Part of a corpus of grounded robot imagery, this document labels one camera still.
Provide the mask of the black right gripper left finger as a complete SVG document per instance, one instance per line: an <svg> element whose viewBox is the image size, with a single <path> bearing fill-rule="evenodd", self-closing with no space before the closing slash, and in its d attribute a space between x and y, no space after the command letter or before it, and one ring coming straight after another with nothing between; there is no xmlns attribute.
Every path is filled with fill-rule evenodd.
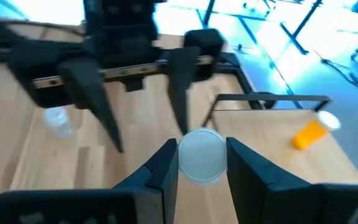
<svg viewBox="0 0 358 224"><path fill-rule="evenodd" d="M178 188L177 140L157 152L112 189L125 197L112 215L116 223L173 223Z"/></svg>

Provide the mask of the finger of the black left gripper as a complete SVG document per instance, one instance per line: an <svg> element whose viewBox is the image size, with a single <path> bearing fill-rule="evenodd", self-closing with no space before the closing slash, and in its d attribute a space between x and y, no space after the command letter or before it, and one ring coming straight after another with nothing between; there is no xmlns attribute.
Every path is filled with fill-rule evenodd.
<svg viewBox="0 0 358 224"><path fill-rule="evenodd" d="M187 89L213 76L223 45L224 39L216 29L190 30L184 36L183 47L169 54L167 93L183 134L189 131Z"/></svg>
<svg viewBox="0 0 358 224"><path fill-rule="evenodd" d="M39 107L75 105L90 110L119 152L119 128L98 62L79 43L26 40L9 53L9 69Z"/></svg>

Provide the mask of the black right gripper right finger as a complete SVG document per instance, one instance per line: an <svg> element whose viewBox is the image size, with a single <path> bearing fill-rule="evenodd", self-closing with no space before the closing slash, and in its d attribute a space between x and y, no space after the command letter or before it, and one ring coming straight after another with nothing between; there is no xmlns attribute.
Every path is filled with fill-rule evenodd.
<svg viewBox="0 0 358 224"><path fill-rule="evenodd" d="M227 178L239 223L317 223L319 188L234 137L227 138Z"/></svg>

